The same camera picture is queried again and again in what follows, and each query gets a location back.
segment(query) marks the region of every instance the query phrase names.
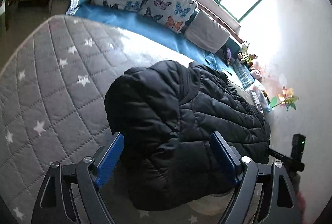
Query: blue gripper pad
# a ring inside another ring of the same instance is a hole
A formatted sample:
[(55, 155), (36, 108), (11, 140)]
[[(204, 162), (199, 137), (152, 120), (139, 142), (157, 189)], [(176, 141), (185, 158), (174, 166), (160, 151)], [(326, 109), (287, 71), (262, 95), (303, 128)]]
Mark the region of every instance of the blue gripper pad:
[(125, 138), (122, 134), (118, 134), (118, 136), (112, 142), (111, 146), (108, 148), (108, 151), (104, 155), (102, 161), (97, 166), (97, 178), (95, 180), (96, 188), (100, 188), (110, 179), (113, 169), (122, 153), (124, 145)]
[(210, 135), (210, 148), (227, 180), (233, 187), (237, 187), (240, 183), (238, 174), (241, 164), (219, 132)]

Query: pink plush toy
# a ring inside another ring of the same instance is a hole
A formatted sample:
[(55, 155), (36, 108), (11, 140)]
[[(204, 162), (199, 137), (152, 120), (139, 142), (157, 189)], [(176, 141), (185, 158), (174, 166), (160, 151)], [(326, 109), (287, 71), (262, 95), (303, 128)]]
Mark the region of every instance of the pink plush toy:
[(259, 80), (260, 78), (262, 78), (261, 72), (259, 70), (252, 70), (252, 71), (250, 71), (250, 74), (256, 80)]

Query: orange butterfly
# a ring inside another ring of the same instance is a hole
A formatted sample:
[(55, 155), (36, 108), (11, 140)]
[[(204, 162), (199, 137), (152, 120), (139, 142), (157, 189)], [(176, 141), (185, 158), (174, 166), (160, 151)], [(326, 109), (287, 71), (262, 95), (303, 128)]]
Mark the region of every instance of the orange butterfly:
[(175, 22), (171, 16), (168, 16), (167, 22), (165, 23), (167, 27), (170, 29), (173, 29), (174, 27), (176, 31), (180, 30), (182, 24), (183, 22)]

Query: bed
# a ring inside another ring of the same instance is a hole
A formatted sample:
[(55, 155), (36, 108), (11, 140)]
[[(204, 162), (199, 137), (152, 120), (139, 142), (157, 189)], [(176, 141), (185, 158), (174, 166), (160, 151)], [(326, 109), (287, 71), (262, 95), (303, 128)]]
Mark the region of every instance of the bed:
[[(77, 163), (112, 136), (104, 109), (110, 84), (131, 67), (168, 59), (192, 61), (136, 33), (65, 15), (46, 20), (19, 46), (0, 74), (0, 195), (19, 223), (30, 223), (50, 163)], [(222, 212), (201, 215), (187, 204), (171, 214), (137, 211), (123, 172), (119, 165), (102, 189), (117, 223), (220, 219)], [(77, 189), (74, 197), (88, 223)]]

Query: plush toy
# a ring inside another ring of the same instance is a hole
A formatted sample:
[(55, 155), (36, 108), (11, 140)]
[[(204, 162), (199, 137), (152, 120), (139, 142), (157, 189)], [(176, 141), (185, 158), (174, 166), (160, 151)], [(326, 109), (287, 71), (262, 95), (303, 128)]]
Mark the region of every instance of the plush toy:
[(250, 71), (250, 74), (256, 80), (259, 80), (260, 78), (262, 78), (261, 72), (259, 70), (252, 70), (252, 71)]
[(254, 68), (252, 67), (252, 65), (253, 65), (253, 60), (254, 59), (256, 59), (258, 56), (257, 55), (255, 55), (255, 54), (242, 54), (242, 53), (239, 53), (238, 55), (237, 55), (237, 58), (239, 58), (240, 59), (240, 62), (242, 63), (242, 64), (247, 64), (247, 66), (249, 67), (249, 68), (251, 68), (251, 69), (249, 69), (249, 70), (253, 70)]
[(248, 51), (249, 45), (250, 45), (250, 43), (248, 43), (246, 41), (242, 43), (242, 49), (241, 49), (242, 54), (248, 54), (247, 51)]

